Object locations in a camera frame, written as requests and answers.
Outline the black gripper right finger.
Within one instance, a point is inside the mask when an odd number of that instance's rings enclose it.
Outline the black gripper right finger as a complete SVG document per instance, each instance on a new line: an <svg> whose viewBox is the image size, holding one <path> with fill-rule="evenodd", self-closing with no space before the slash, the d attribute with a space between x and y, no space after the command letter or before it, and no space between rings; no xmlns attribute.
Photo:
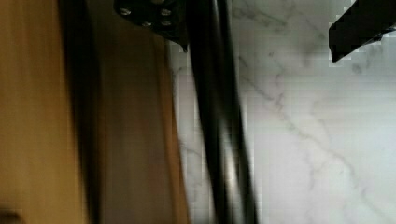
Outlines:
<svg viewBox="0 0 396 224"><path fill-rule="evenodd" d="M334 63L395 31L396 0L356 0L329 28Z"/></svg>

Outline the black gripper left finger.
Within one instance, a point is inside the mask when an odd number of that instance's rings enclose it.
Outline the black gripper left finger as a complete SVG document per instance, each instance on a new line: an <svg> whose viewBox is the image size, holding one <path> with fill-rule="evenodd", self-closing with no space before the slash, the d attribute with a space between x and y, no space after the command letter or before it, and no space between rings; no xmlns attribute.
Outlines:
<svg viewBox="0 0 396 224"><path fill-rule="evenodd" d="M132 24L188 50L186 0L114 0L114 9Z"/></svg>

